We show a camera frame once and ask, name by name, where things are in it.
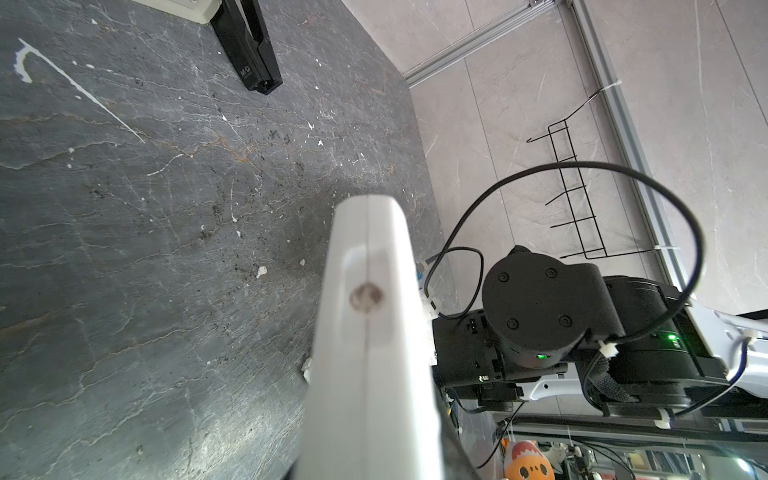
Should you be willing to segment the white remote control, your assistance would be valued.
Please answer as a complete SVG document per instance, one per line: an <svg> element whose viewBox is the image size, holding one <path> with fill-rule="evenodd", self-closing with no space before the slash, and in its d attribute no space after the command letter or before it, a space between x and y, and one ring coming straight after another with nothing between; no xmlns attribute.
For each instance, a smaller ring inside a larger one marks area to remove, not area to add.
<svg viewBox="0 0 768 480"><path fill-rule="evenodd" d="M405 215L389 196L335 209L296 479L440 479L429 323Z"/></svg>

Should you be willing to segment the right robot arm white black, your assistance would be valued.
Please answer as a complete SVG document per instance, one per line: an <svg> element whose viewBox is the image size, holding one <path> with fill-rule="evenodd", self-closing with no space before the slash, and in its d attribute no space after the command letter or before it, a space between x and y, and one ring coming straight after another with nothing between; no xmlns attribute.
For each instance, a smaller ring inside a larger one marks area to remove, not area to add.
<svg viewBox="0 0 768 480"><path fill-rule="evenodd" d="M484 273L479 309L433 325L437 384L502 411L580 394L606 417L767 416L767 316L686 300L514 248Z"/></svg>

